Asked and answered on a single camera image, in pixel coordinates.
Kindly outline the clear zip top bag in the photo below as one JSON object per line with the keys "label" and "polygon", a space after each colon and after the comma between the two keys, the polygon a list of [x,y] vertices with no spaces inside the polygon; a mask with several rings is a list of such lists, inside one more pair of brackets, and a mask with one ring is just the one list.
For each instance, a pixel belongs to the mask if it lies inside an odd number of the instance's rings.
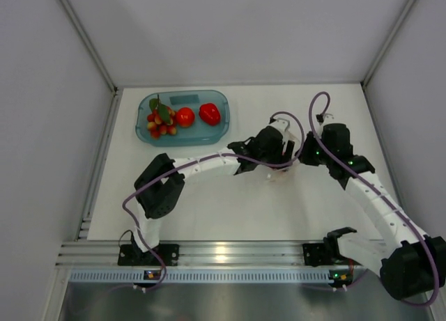
{"label": "clear zip top bag", "polygon": [[286,143],[284,145],[282,159],[284,163],[287,163],[287,165],[281,168],[270,168],[262,166],[260,168],[260,172],[263,177],[264,184],[286,184],[293,177],[297,166],[300,164],[297,160],[293,161],[292,163],[289,163],[289,161],[297,157],[298,151],[302,144],[302,140],[290,131],[285,132],[284,139],[286,140]]}

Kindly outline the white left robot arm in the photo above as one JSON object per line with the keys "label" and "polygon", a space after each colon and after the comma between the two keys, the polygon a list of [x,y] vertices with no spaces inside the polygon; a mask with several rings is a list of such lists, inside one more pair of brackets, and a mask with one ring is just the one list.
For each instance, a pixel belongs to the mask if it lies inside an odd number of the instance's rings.
{"label": "white left robot arm", "polygon": [[142,265],[155,261],[162,218],[175,208],[187,183],[249,173],[261,164],[282,169],[291,161],[294,145],[289,125],[277,119],[256,136],[232,142],[215,154],[182,159],[166,153],[156,156],[134,182],[140,191],[135,196],[139,211],[139,225],[132,237],[135,259]]}

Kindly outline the red fake cherry bunch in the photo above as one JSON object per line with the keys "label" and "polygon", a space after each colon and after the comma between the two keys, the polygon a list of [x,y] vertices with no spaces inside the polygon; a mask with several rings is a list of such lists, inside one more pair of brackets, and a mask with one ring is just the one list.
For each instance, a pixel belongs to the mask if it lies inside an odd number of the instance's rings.
{"label": "red fake cherry bunch", "polygon": [[152,139],[161,136],[177,135],[176,111],[161,102],[160,96],[149,100],[150,113],[147,115],[146,129]]}

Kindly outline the red fake tomato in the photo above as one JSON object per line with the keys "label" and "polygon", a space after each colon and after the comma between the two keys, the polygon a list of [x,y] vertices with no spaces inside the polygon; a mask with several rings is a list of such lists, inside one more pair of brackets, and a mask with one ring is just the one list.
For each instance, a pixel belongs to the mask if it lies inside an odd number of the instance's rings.
{"label": "red fake tomato", "polygon": [[194,123],[194,120],[195,120],[194,112],[189,107],[180,108],[176,112],[175,117],[176,117],[177,125],[179,125],[180,127],[183,127],[183,128],[192,126],[192,124]]}

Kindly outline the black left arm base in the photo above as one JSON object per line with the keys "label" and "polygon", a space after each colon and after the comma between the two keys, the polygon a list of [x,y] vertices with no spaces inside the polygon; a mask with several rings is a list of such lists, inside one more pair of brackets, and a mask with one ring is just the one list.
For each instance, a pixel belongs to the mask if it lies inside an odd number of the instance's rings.
{"label": "black left arm base", "polygon": [[[154,253],[166,266],[176,266],[179,258],[179,245],[160,244],[154,248]],[[126,267],[142,267],[161,265],[161,262],[150,251],[142,252],[133,244],[123,244],[119,249],[117,264]]]}

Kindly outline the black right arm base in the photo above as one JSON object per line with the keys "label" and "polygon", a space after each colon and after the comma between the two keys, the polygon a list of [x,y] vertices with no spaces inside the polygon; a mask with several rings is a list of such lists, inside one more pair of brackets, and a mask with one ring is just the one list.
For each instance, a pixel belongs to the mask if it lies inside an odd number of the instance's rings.
{"label": "black right arm base", "polygon": [[326,243],[304,243],[302,245],[304,262],[308,266],[336,265],[344,262],[333,247]]}

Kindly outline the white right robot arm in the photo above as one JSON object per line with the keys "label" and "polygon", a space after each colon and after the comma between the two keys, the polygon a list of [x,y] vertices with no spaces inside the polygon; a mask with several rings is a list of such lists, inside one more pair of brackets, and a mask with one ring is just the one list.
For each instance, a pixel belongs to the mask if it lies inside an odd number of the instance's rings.
{"label": "white right robot arm", "polygon": [[380,278],[396,300],[428,291],[435,299],[445,285],[445,240],[429,236],[396,204],[370,161],[354,154],[347,126],[330,123],[323,126],[321,134],[309,132],[299,161],[325,166],[383,240],[382,244],[368,240],[351,227],[332,230],[323,239],[328,260],[360,263]]}

